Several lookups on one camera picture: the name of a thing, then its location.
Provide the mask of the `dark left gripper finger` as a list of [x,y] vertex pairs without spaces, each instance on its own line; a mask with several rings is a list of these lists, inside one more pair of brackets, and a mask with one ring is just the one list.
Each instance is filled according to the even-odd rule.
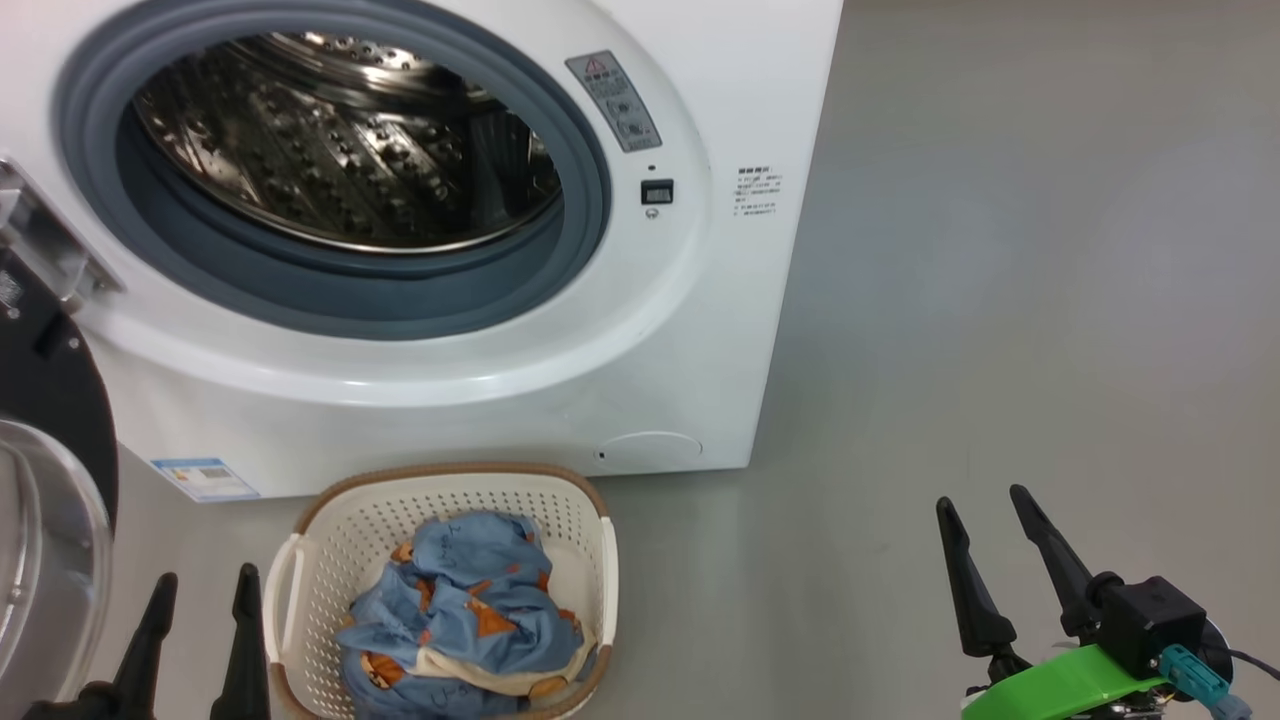
[[268,657],[262,630],[262,594],[257,568],[241,566],[230,615],[236,632],[221,687],[210,708],[211,719],[269,719],[271,716]]
[[115,703],[110,719],[155,719],[155,694],[163,643],[177,603],[178,575],[160,575],[113,682]]

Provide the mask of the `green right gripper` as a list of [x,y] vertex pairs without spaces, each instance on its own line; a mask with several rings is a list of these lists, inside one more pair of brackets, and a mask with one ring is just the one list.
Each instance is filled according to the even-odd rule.
[[[1025,537],[1038,548],[1050,575],[1062,632],[1076,641],[1094,641],[1100,620],[1087,597],[1093,575],[1025,486],[1011,486],[1009,495]],[[974,659],[1011,659],[1018,634],[980,578],[957,510],[947,497],[940,498],[934,510],[963,652]],[[1069,719],[1115,705],[1162,711],[1169,703],[1169,691],[1162,685],[1160,676],[1133,676],[1105,650],[1091,644],[992,680],[965,700],[961,717]]]

